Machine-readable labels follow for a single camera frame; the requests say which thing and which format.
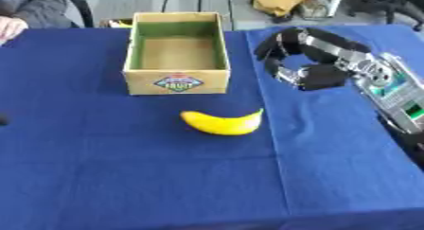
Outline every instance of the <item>chair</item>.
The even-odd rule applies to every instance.
[[[405,4],[406,0],[353,0],[348,15],[355,16],[357,12],[385,11],[387,24],[393,24],[395,13],[400,13],[416,20],[414,30],[420,31],[424,24],[424,16]]]
[[[86,0],[70,0],[78,9],[85,27],[94,27],[93,13]]]

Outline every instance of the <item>printed logo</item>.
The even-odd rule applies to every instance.
[[[176,74],[161,79],[154,83],[157,86],[169,89],[173,92],[183,92],[203,84],[202,81],[191,78],[187,75]]]

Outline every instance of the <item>cardboard box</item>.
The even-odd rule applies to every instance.
[[[131,95],[225,93],[230,78],[218,13],[136,13],[123,70]]]

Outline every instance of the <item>yellow banana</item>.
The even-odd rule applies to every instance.
[[[123,23],[122,21],[119,21],[119,27],[121,27],[121,28],[132,28],[133,25],[128,25],[128,24]]]
[[[199,112],[181,112],[181,117],[191,127],[204,133],[243,135],[256,130],[262,121],[263,109],[237,118],[223,118]]]

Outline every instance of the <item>robotic hand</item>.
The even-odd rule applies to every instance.
[[[305,54],[317,64],[293,71],[282,60]],[[257,59],[275,79],[309,91],[345,85],[352,79],[370,99],[379,120],[424,169],[424,83],[400,57],[371,54],[364,44],[311,27],[291,27],[276,32],[255,50]]]

